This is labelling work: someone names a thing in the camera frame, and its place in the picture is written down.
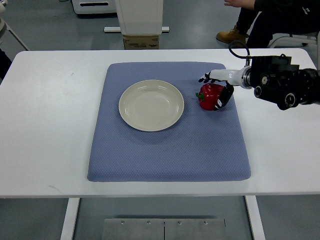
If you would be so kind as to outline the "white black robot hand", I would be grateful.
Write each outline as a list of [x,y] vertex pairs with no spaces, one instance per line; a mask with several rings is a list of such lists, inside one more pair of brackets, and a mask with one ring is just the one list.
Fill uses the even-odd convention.
[[204,83],[204,85],[212,83],[225,86],[226,90],[223,92],[223,96],[228,103],[233,95],[235,86],[240,86],[244,89],[250,88],[250,86],[244,82],[243,75],[244,72],[242,70],[214,69],[205,73],[199,79],[199,82]]

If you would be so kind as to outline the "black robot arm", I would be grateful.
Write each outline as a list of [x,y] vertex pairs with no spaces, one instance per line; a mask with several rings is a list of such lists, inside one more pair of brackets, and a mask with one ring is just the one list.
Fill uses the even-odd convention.
[[319,70],[300,69],[284,54],[253,56],[251,59],[245,83],[254,88],[256,98],[274,103],[280,110],[320,103]]

